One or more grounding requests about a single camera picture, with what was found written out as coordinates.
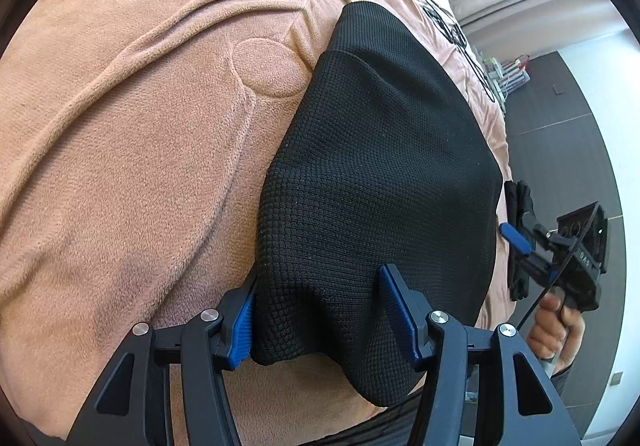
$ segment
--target pink blanket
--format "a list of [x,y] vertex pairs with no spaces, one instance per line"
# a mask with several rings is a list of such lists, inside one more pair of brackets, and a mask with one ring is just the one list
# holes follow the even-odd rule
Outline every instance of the pink blanket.
[[[350,1],[38,1],[0,60],[0,384],[18,415],[65,437],[134,323],[184,323],[242,282],[264,174]],[[369,1],[444,66],[509,179],[500,110],[424,0]],[[498,239],[481,327],[513,309],[506,256]],[[324,356],[225,379],[245,445],[380,410]]]

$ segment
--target hand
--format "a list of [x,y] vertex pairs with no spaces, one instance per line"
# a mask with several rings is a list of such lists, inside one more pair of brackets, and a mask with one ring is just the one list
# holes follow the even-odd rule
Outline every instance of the hand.
[[584,336],[584,318],[580,311],[563,307],[558,319],[556,311],[561,305],[558,296],[546,293],[536,311],[536,323],[527,336],[527,345],[542,360],[549,360],[560,352],[554,374],[574,362]]

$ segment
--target cable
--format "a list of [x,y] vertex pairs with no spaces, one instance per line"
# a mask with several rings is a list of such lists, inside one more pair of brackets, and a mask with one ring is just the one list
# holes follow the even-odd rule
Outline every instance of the cable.
[[584,237],[586,236],[587,231],[589,230],[589,228],[591,228],[591,225],[593,224],[593,220],[595,219],[596,213],[598,212],[599,206],[600,206],[600,203],[598,202],[594,204],[593,211],[591,212],[591,216],[589,217],[589,220],[587,221],[584,228],[582,229],[582,232],[580,233],[580,237],[574,242],[574,245],[571,246],[569,253],[562,261],[562,264],[560,264],[560,269],[558,269],[558,274],[553,279],[553,281],[542,290],[542,293],[540,293],[540,295],[536,298],[536,301],[531,304],[529,309],[527,309],[527,313],[522,317],[522,319],[520,320],[520,323],[518,323],[516,327],[518,331],[520,331],[520,329],[522,328],[524,323],[527,321],[529,316],[531,316],[531,313],[535,311],[536,307],[540,304],[540,300],[542,300],[542,298],[546,295],[546,293],[548,293],[549,289],[551,289],[554,285],[556,285],[556,282],[560,278],[560,275],[564,273],[566,266],[568,266],[569,261],[571,260],[572,256],[574,256],[575,250],[578,249],[578,246],[584,240]]
[[[452,16],[447,10],[443,9],[435,0],[424,0],[426,5],[422,7],[424,13],[433,21],[434,25],[437,27],[440,33],[444,35],[447,41],[450,44],[456,46],[456,49],[462,53],[465,57],[467,63],[473,70],[476,78],[482,85],[482,88],[486,92],[489,99],[495,103],[494,93],[491,90],[491,87],[486,79],[486,75],[484,70],[478,65],[478,63],[468,54],[466,50],[468,46],[468,40],[466,39],[465,33],[463,33],[462,28],[458,24],[456,18]],[[443,18],[442,14],[444,14],[449,20],[451,20],[452,24],[448,24]]]

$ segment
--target blue clip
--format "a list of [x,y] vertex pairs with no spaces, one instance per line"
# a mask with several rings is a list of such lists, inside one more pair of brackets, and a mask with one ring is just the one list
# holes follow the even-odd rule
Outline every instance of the blue clip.
[[502,235],[511,246],[516,248],[519,254],[526,256],[533,253],[531,244],[529,244],[526,238],[524,238],[520,232],[509,223],[503,222],[500,224],[498,229],[500,230],[500,235]]
[[224,370],[236,370],[249,357],[252,343],[252,315],[257,287],[254,266],[240,287],[227,291],[218,311],[223,316],[220,331],[211,337],[214,363]]
[[407,287],[394,264],[380,268],[380,294],[402,359],[422,372],[424,361],[435,355],[426,321],[431,313],[429,302]]

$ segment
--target black fabric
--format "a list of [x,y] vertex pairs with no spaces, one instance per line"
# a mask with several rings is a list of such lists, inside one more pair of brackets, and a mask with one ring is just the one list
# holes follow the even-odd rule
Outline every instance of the black fabric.
[[571,365],[563,368],[557,374],[551,376],[551,383],[556,388],[556,392],[559,396],[562,396],[562,392],[564,392],[564,386],[566,384],[566,380],[569,379],[569,373],[571,372]]
[[345,6],[267,172],[252,357],[324,352],[373,404],[419,374],[380,305],[380,266],[473,325],[502,176],[466,100],[391,13]]
[[33,440],[33,442],[35,442],[38,446],[65,446],[66,443],[60,437],[51,437],[49,435],[45,435],[29,421],[26,421],[24,419],[20,419],[20,421],[27,429],[31,440]]
[[[504,196],[507,203],[507,222],[526,238],[533,249],[536,249],[536,240],[522,227],[522,214],[527,211],[534,212],[531,188],[524,181],[519,181],[518,184],[507,181],[504,183]],[[518,263],[516,250],[513,246],[509,247],[507,286],[511,301],[522,300],[529,296],[529,275]]]

